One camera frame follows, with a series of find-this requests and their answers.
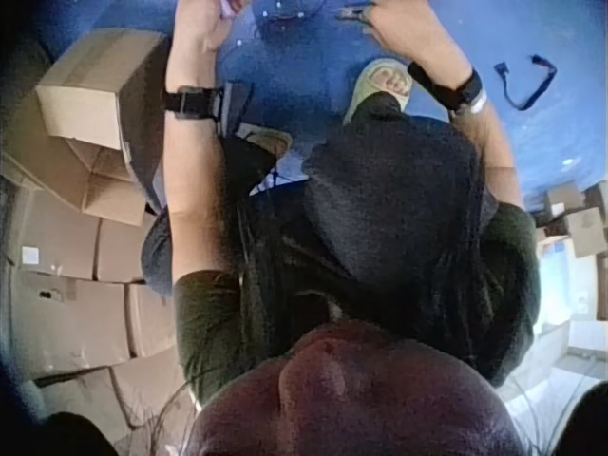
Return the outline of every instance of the light green slipper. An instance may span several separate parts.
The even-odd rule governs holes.
[[[391,74],[399,74],[404,86],[400,87],[398,92],[389,90],[374,82],[374,76],[384,70],[390,71]],[[387,92],[395,97],[401,106],[401,110],[404,111],[409,101],[412,86],[413,79],[409,76],[408,68],[404,64],[395,59],[374,60],[365,67],[359,75],[359,79],[357,79],[357,84],[354,86],[354,92],[352,93],[351,107],[349,107],[346,116],[344,116],[344,124],[348,124],[351,121],[354,111],[361,102],[376,92]]]

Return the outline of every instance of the black watch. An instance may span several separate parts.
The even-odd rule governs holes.
[[[221,116],[223,88],[180,87],[177,93],[164,92],[164,109],[177,119],[213,119]]]
[[[465,83],[456,90],[433,83],[422,67],[415,62],[409,64],[408,73],[448,111],[458,113],[468,106],[471,112],[476,113],[487,101],[482,79],[475,69]]]

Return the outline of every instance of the black wristband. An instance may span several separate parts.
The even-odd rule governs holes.
[[[221,88],[180,87],[177,93],[164,92],[164,108],[177,119],[219,120]]]
[[[457,111],[462,105],[471,105],[484,89],[482,79],[475,69],[465,83],[456,90],[435,84],[415,62],[409,64],[408,73],[449,111]]]

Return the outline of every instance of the stack of cardboard boxes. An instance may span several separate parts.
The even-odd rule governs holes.
[[[600,190],[605,185],[605,181],[600,182],[588,190],[587,193],[596,196],[593,200],[585,199],[573,181],[549,189],[543,211],[548,221],[537,229],[540,246],[571,238],[576,258],[605,252],[606,198],[605,190]]]
[[[158,202],[168,45],[154,32],[82,38],[16,107],[3,174],[20,188],[7,256],[10,343],[47,412],[91,419],[113,443],[183,385],[170,299],[143,284]]]
[[[587,277],[583,281],[597,282],[597,292],[590,293],[593,297],[592,312],[584,313],[591,320],[608,319],[607,202],[605,180],[590,187],[584,194],[573,181],[551,188],[545,195],[544,219],[547,221],[537,229],[539,255],[554,242],[565,240],[566,253],[572,263],[569,266],[571,275],[579,276],[577,281],[581,282],[581,271],[585,271]]]

